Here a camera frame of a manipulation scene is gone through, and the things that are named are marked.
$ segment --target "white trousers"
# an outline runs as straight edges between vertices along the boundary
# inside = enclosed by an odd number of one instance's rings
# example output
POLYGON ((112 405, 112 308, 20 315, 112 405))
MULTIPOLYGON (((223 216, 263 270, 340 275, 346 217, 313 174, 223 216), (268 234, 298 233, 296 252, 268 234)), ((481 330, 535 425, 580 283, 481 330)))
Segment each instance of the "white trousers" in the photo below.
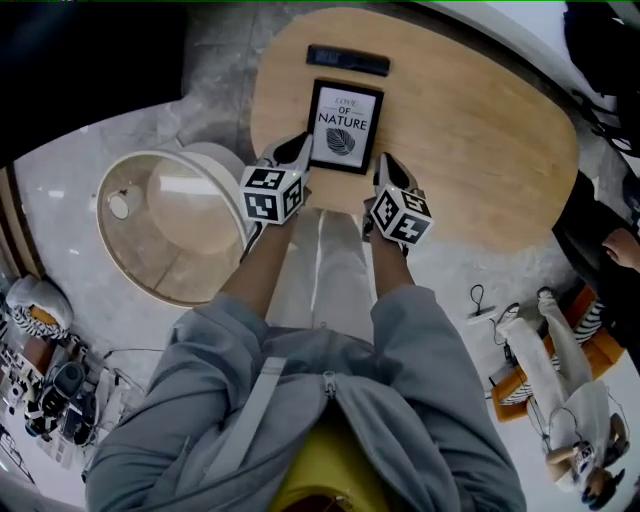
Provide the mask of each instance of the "white trousers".
POLYGON ((372 305, 360 229, 353 218, 303 209, 267 322, 300 329, 326 327, 373 342, 372 305))
POLYGON ((549 323, 549 334, 560 362, 560 372, 551 364, 538 334, 522 318, 501 326, 500 333, 507 339, 518 363, 527 374, 533 396, 548 424, 551 414, 561 408, 580 386, 592 381, 593 376, 589 361, 556 301, 541 300, 538 309, 549 323))

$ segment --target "zipper pull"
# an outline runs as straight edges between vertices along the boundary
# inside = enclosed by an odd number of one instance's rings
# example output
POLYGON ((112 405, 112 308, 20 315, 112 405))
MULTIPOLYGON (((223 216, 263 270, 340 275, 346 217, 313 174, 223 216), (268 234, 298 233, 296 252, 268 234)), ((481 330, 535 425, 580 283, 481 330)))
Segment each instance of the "zipper pull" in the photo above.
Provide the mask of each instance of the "zipper pull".
POLYGON ((324 394, 333 400, 336 397, 336 374, 334 372, 324 372, 324 394))

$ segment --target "yellow shirt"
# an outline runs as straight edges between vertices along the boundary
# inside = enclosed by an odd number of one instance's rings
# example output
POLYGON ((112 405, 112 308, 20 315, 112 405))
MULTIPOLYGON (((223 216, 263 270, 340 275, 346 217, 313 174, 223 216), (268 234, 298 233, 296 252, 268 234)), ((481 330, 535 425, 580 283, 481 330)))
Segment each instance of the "yellow shirt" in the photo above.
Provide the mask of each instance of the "yellow shirt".
POLYGON ((389 512, 385 491, 386 484, 367 460, 344 414, 330 403, 309 432, 269 512, 281 512, 318 495, 351 512, 389 512))

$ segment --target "black and white striped fabric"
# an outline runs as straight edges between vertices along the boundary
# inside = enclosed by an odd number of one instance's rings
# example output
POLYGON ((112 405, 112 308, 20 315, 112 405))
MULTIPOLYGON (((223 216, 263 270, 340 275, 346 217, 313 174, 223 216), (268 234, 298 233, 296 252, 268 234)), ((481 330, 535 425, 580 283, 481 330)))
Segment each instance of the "black and white striped fabric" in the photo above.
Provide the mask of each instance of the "black and white striped fabric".
POLYGON ((47 325, 31 316, 29 308, 16 306, 11 308, 11 318, 21 331, 37 338, 50 337, 54 340, 61 340, 67 336, 68 330, 63 329, 58 324, 47 325))
MULTIPOLYGON (((602 327, 602 320, 600 319, 600 313, 604 309, 604 304, 600 301, 595 301, 588 309, 587 313, 582 317, 580 323, 573 329, 573 334, 576 338, 578 345, 582 345, 589 341, 593 335, 598 332, 602 327)), ((557 370, 560 369, 560 363, 558 362, 558 356, 555 354, 551 358, 551 363, 557 370)), ((524 402, 532 396, 531 386, 528 381, 518 386, 513 393, 507 398, 500 400, 501 405, 515 405, 524 402)))

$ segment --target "gray tile floor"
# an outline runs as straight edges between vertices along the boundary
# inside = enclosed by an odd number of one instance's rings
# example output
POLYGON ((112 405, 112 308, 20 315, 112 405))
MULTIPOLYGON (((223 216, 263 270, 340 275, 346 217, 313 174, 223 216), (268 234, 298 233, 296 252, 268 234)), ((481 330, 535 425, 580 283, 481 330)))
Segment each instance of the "gray tile floor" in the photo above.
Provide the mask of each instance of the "gray tile floor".
MULTIPOLYGON (((138 290, 116 269, 98 234, 94 194, 108 166, 128 152, 160 145, 209 140, 245 161, 254 159, 249 113, 262 50, 299 14, 334 4, 234 3, 192 5, 185 45, 186 96, 88 126, 25 155, 16 162, 23 207, 50 277, 65 291, 75 312, 76 331, 98 350, 163 348, 182 309, 138 290)), ((358 4, 419 23, 488 55, 543 93, 555 96, 535 73, 484 38, 450 25, 430 10, 416 12, 396 4, 358 4)), ((626 171, 620 158, 595 138, 574 112, 581 168, 600 177, 600 198, 622 214, 619 199, 626 171)), ((412 254, 419 284, 433 288, 459 328, 483 382, 503 364, 490 324, 466 325, 473 309, 469 289, 486 288, 486 304, 499 309, 514 301, 533 302, 543 284, 566 289, 575 274, 549 235, 539 247, 505 256, 462 243, 433 241, 412 254)), ((114 354, 110 362, 144 384, 156 362, 154 353, 114 354)))

